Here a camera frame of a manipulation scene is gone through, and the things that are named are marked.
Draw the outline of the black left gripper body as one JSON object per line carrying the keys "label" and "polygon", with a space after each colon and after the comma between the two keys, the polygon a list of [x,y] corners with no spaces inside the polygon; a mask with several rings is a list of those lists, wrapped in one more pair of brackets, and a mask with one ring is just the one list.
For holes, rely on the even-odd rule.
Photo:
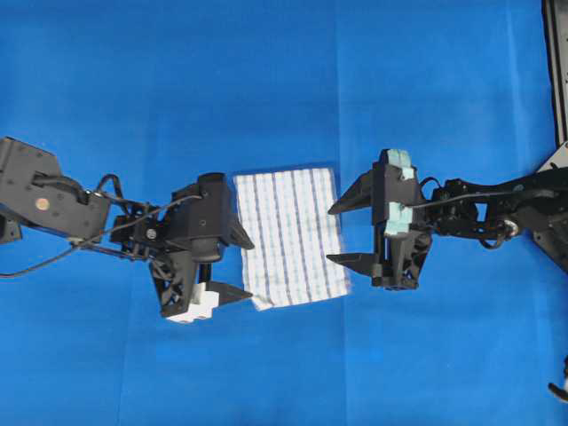
{"label": "black left gripper body", "polygon": [[224,215],[232,211],[232,193],[223,173],[208,173],[172,194],[179,204],[168,210],[164,247],[151,262],[160,313],[175,323],[206,320],[218,306],[207,290],[212,265],[222,259]]}

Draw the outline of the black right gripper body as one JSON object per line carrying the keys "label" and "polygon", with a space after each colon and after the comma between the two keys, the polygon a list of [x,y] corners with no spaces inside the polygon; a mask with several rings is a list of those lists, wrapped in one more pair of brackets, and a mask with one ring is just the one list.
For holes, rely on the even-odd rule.
{"label": "black right gripper body", "polygon": [[425,199],[406,150],[381,151],[372,169],[371,202],[375,231],[372,283],[389,290],[418,288],[432,238],[423,213],[413,209]]}

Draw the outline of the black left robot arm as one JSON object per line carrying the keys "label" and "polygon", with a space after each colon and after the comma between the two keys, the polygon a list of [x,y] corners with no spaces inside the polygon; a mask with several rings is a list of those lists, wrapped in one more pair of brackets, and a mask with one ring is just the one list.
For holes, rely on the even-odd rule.
{"label": "black left robot arm", "polygon": [[158,207],[123,196],[106,174],[92,190],[63,175],[57,158],[15,138],[1,140],[1,242],[22,227],[66,239],[70,249],[149,263],[166,320],[208,319],[219,306],[247,300],[248,291],[211,278],[230,246],[254,247],[233,207],[223,173],[198,176]]}

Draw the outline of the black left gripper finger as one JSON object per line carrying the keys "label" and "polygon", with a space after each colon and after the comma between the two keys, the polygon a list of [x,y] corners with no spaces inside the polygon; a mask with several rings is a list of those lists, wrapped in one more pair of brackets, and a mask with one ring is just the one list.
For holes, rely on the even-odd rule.
{"label": "black left gripper finger", "polygon": [[218,281],[208,281],[207,290],[217,293],[218,306],[239,302],[252,297],[251,293],[242,288]]}
{"label": "black left gripper finger", "polygon": [[253,249],[255,247],[238,216],[231,211],[224,215],[224,244],[241,249]]}

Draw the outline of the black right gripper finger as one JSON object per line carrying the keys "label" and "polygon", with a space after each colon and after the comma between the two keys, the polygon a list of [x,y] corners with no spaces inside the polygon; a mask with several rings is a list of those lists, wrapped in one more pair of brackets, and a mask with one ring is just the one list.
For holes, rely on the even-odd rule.
{"label": "black right gripper finger", "polygon": [[338,215],[356,209],[371,208],[373,205],[374,172],[369,170],[361,174],[357,180],[328,209],[329,215]]}
{"label": "black right gripper finger", "polygon": [[345,253],[327,255],[327,259],[361,275],[371,278],[376,276],[375,267],[377,266],[377,261],[374,254]]}

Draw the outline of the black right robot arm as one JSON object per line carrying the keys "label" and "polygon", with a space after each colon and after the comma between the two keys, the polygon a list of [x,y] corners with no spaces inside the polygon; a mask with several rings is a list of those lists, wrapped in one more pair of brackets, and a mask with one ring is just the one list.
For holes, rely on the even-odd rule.
{"label": "black right robot arm", "polygon": [[328,259],[371,278],[375,287],[412,290],[429,254],[433,235],[478,241],[497,249],[523,231],[562,270],[567,268],[567,169],[557,165],[498,185],[456,178],[423,194],[405,150],[384,149],[373,167],[329,209],[337,215],[372,211],[374,250],[330,254]]}

